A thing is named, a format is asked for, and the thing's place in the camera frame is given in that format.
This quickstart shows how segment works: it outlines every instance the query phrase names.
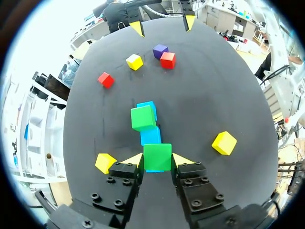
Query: black tabletop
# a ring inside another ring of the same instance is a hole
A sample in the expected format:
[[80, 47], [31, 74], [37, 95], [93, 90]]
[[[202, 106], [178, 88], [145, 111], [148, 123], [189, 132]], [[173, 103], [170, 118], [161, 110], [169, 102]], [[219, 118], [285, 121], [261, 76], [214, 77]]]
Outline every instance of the black tabletop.
[[[95, 167], [98, 153], [119, 161], [143, 148], [131, 128], [130, 109], [154, 101], [164, 143], [173, 152], [201, 161], [226, 208], [262, 204], [274, 190], [277, 139], [264, 94], [236, 51], [215, 31], [196, 21], [185, 32], [182, 19], [143, 23], [145, 38], [131, 27], [97, 41], [84, 57], [70, 91], [64, 124], [64, 161], [71, 195], [92, 205], [106, 175]], [[176, 53], [173, 70], [153, 56], [164, 44]], [[126, 58], [142, 57], [131, 70]], [[110, 89], [98, 77], [116, 79]], [[211, 144], [228, 131], [237, 139], [230, 156]], [[144, 174], [127, 228], [187, 228], [170, 172]]]

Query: white shelf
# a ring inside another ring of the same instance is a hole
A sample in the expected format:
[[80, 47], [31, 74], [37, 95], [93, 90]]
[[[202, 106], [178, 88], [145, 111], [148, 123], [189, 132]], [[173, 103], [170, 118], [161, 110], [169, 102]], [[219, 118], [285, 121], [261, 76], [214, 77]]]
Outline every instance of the white shelf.
[[[46, 100], [30, 93], [31, 86], [48, 95]], [[13, 175], [17, 180], [31, 183], [53, 183], [67, 181], [63, 163], [63, 119], [64, 110], [54, 104], [67, 102], [56, 96], [35, 81], [25, 93], [17, 121], [17, 158], [20, 176]], [[28, 127], [28, 140], [24, 133]], [[52, 161], [46, 158], [51, 153]], [[24, 173], [44, 178], [25, 177]]]
[[67, 104], [67, 101], [63, 100], [62, 98], [58, 97], [54, 93], [50, 92], [48, 89], [44, 88], [39, 83], [33, 81], [33, 86], [36, 87], [37, 89], [39, 89], [40, 91], [42, 91], [43, 93], [45, 93], [45, 94], [51, 96], [52, 98], [56, 99], [57, 101], [62, 102], [65, 105]]
[[13, 177], [17, 181], [30, 182], [30, 183], [58, 183], [58, 182], [66, 182], [67, 178], [57, 178], [57, 177], [49, 177], [47, 179], [39, 179], [39, 178], [31, 178], [31, 177], [20, 177], [13, 174]]

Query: screw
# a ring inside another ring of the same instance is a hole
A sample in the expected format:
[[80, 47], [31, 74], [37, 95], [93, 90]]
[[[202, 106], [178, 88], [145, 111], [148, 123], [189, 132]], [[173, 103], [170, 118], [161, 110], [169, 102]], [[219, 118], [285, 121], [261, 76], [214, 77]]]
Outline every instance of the screw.
[[93, 228], [93, 222], [90, 219], [84, 220], [81, 225], [84, 228]]
[[228, 226], [234, 226], [234, 225], [236, 224], [236, 219], [233, 218], [233, 217], [229, 217], [229, 218], [227, 219], [227, 221], [226, 221], [226, 224], [227, 224]]
[[115, 183], [115, 179], [114, 179], [113, 177], [108, 177], [108, 178], [107, 178], [107, 182], [108, 182], [109, 184], [113, 184], [113, 183]]
[[207, 177], [202, 177], [202, 178], [201, 178], [201, 181], [203, 181], [203, 182], [208, 182], [209, 179], [208, 179]]
[[132, 183], [131, 183], [131, 181], [129, 180], [129, 179], [125, 179], [124, 181], [123, 181], [123, 185], [125, 185], [125, 186], [129, 186], [129, 185], [131, 185]]
[[186, 186], [189, 186], [189, 185], [191, 185], [192, 183], [193, 183], [193, 181], [190, 180], [190, 179], [187, 179], [187, 180], [184, 181], [184, 184], [185, 184]]
[[124, 206], [124, 202], [121, 200], [121, 199], [117, 199], [115, 202], [114, 202], [114, 205], [117, 207], [117, 208], [122, 208]]
[[200, 207], [202, 205], [202, 202], [200, 200], [196, 199], [191, 202], [191, 205], [193, 207]]
[[102, 200], [101, 197], [100, 197], [100, 195], [97, 194], [97, 193], [92, 193], [92, 194], [91, 194], [91, 199], [92, 199], [94, 202], [100, 202], [100, 201]]
[[217, 194], [216, 196], [215, 196], [215, 198], [217, 199], [217, 200], [223, 200], [224, 199], [224, 196], [223, 196], [223, 194]]

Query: red cube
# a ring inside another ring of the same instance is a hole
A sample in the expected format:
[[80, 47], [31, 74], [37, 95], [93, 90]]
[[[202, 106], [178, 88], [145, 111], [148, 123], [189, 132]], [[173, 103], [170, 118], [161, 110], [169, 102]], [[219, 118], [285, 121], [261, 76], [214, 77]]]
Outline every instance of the red cube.
[[164, 52], [160, 58], [163, 68], [173, 69], [176, 64], [176, 54], [172, 52]]
[[103, 84], [105, 88], [110, 88], [114, 81], [115, 79], [112, 78], [111, 75], [109, 75], [108, 73], [103, 73], [98, 79], [98, 82]]

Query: cube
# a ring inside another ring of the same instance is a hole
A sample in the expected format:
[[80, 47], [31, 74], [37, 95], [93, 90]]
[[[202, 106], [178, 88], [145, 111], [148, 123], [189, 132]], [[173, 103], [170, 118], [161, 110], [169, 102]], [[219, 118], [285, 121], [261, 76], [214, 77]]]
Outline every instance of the cube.
[[160, 144], [161, 134], [159, 127], [155, 126], [153, 129], [143, 130], [140, 132], [141, 145], [145, 144]]
[[164, 52], [160, 58], [163, 68], [173, 69], [176, 65], [176, 54], [172, 52]]
[[143, 65], [141, 56], [138, 56], [136, 54], [133, 54], [130, 57], [128, 57], [126, 59], [126, 62], [128, 66], [135, 71], [137, 71]]
[[171, 170], [172, 144], [146, 144], [143, 155], [145, 170]]
[[146, 170], [147, 173], [161, 173], [164, 172], [163, 170]]
[[95, 166], [102, 171], [104, 174], [109, 173], [109, 168], [116, 162], [109, 154], [98, 154]]
[[114, 81], [115, 79], [113, 79], [108, 73], [105, 72], [103, 72], [103, 74], [98, 79], [98, 82], [100, 82], [105, 88], [110, 88]]
[[151, 106], [142, 106], [130, 110], [132, 128], [136, 131], [153, 129], [156, 126], [153, 109]]
[[137, 107], [147, 106], [147, 105], [150, 105], [152, 107], [154, 118], [155, 118], [156, 121], [158, 121], [158, 118], [157, 118], [157, 109], [156, 109], [156, 106], [155, 106], [153, 101], [148, 101], [148, 102], [137, 104]]
[[224, 131], [218, 134], [212, 144], [212, 147], [220, 154], [229, 156], [232, 153], [236, 143], [237, 140], [227, 131]]
[[168, 47], [162, 44], [158, 44], [152, 49], [152, 51], [155, 58], [159, 60], [164, 52], [168, 52]]

